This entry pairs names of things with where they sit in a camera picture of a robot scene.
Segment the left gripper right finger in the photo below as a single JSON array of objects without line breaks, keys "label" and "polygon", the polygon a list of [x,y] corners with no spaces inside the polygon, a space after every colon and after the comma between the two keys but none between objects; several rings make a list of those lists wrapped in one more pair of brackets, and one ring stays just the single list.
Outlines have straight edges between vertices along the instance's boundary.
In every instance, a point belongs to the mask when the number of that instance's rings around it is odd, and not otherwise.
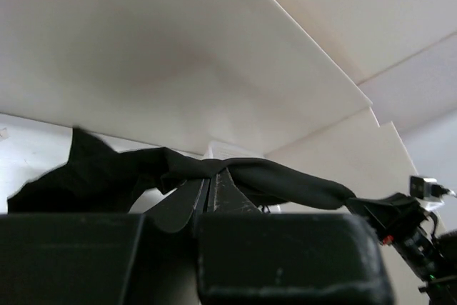
[{"label": "left gripper right finger", "polygon": [[210,182],[209,212],[222,214],[260,214],[261,211],[235,185],[228,169]]}]

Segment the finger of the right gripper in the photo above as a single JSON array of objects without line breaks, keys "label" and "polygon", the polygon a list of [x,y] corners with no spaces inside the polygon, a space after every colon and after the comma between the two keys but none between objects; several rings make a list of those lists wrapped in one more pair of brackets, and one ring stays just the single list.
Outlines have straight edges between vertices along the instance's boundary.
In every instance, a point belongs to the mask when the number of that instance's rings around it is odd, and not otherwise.
[{"label": "finger of the right gripper", "polygon": [[351,198],[348,200],[348,209],[354,212],[362,212],[362,209],[376,208],[381,209],[404,209],[410,206],[417,206],[418,201],[412,196],[407,196],[401,193],[395,193],[391,196],[387,196],[382,199],[362,199],[362,198]]}]

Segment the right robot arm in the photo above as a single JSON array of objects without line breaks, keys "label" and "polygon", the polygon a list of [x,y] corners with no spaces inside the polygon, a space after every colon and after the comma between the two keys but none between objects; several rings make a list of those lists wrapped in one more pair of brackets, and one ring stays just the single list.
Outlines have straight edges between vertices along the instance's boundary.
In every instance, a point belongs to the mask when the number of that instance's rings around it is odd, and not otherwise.
[{"label": "right robot arm", "polygon": [[351,198],[346,207],[368,222],[381,244],[399,253],[424,283],[418,290],[430,304],[456,303],[456,232],[436,236],[435,213],[400,193],[379,200]]}]

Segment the black shorts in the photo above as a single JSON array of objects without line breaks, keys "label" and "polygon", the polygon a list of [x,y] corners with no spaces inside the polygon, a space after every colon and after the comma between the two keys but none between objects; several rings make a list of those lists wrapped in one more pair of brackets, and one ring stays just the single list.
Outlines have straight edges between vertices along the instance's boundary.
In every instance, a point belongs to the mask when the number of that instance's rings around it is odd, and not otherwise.
[{"label": "black shorts", "polygon": [[355,196],[343,184],[267,159],[198,160],[166,147],[117,152],[75,126],[68,161],[25,183],[8,199],[8,212],[127,213],[146,190],[167,194],[186,181],[210,179],[224,169],[256,206],[293,202],[334,210]]}]

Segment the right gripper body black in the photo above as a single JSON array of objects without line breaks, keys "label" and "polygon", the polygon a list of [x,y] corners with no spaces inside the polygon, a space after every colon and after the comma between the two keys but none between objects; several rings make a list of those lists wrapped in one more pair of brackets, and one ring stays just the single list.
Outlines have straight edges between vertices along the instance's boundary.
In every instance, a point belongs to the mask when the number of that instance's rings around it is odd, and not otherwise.
[{"label": "right gripper body black", "polygon": [[425,282],[456,272],[450,259],[439,251],[436,240],[422,228],[421,224],[429,218],[433,219],[434,225],[438,224],[437,218],[424,210],[419,202],[417,206],[400,210],[379,207],[371,210],[371,224],[379,241],[392,246],[413,273]]}]

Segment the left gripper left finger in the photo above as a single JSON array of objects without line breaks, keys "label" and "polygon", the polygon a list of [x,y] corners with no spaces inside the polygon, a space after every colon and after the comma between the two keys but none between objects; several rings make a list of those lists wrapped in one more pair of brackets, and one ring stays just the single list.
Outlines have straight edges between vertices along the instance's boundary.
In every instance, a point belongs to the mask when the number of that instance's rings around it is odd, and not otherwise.
[{"label": "left gripper left finger", "polygon": [[210,179],[185,181],[166,198],[147,210],[144,215],[159,230],[177,234],[188,230],[193,232],[198,217],[208,202]]}]

